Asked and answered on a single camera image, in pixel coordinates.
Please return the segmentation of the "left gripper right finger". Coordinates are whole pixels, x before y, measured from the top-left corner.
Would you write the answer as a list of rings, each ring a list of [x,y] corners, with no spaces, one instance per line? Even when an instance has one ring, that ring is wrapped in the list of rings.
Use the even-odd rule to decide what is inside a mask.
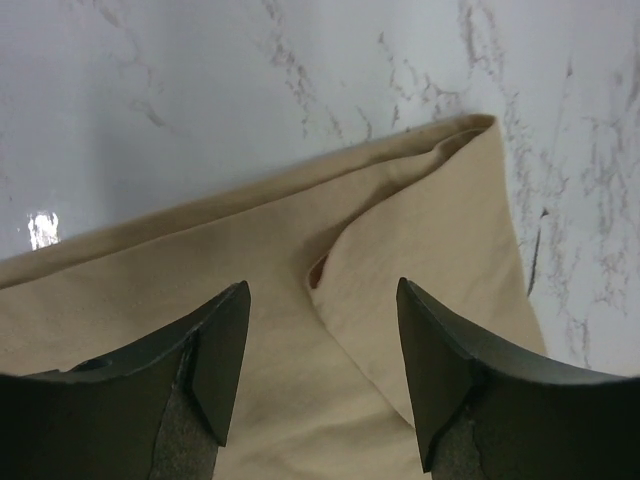
[[[522,348],[408,279],[397,315],[423,470],[434,479],[635,479],[639,381]]]

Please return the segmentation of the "beige t shirt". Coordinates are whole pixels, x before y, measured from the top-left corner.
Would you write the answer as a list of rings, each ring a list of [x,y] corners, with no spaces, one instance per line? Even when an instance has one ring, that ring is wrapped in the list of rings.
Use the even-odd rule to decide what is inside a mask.
[[[418,479],[396,290],[534,352],[498,120],[473,114],[6,260],[1,368],[68,368],[252,296],[219,479]]]

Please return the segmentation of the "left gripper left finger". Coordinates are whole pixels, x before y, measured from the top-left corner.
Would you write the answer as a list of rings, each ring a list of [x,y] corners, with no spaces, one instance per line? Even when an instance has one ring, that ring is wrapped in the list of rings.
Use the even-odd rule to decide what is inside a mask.
[[[250,289],[71,370],[1,378],[5,479],[209,479],[228,438]]]

